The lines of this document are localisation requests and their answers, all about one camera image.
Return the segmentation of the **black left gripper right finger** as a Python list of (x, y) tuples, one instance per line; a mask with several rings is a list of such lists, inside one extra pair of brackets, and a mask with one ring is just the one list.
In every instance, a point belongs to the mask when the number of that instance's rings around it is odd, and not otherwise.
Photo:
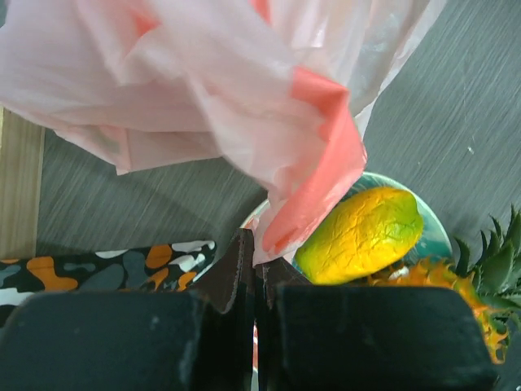
[(456, 292), (312, 285), (284, 260), (255, 276), (262, 390), (490, 390), (497, 382)]

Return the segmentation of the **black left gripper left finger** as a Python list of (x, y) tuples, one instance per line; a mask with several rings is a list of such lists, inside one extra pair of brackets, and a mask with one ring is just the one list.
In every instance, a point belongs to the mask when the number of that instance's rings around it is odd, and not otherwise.
[(253, 238), (187, 289), (39, 292), (1, 326), (4, 390), (249, 390)]

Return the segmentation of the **fake orange mango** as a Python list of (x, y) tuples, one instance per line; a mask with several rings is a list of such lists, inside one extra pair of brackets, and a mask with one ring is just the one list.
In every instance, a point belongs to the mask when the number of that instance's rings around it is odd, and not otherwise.
[(400, 260), (420, 240), (423, 219), (412, 193), (374, 187), (335, 206), (296, 251), (314, 284), (342, 284)]

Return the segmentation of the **fake pineapple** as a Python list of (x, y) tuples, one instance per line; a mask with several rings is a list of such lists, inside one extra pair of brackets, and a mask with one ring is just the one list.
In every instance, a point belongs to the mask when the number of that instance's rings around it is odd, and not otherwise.
[(520, 210), (510, 209), (506, 231), (497, 219), (490, 235), (481, 232), (482, 253), (470, 263), (470, 249), (455, 239), (459, 258), (424, 257), (399, 261), (367, 278), (371, 286), (447, 288), (470, 306), (492, 361), (506, 359), (511, 335), (520, 329)]

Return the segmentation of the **pink plastic bag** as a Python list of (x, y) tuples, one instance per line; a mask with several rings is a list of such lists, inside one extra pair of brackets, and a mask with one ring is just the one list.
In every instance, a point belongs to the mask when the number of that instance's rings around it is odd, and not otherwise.
[(1, 104), (121, 174), (224, 157), (269, 193), (255, 263), (366, 167), (376, 99), (442, 1), (9, 1)]

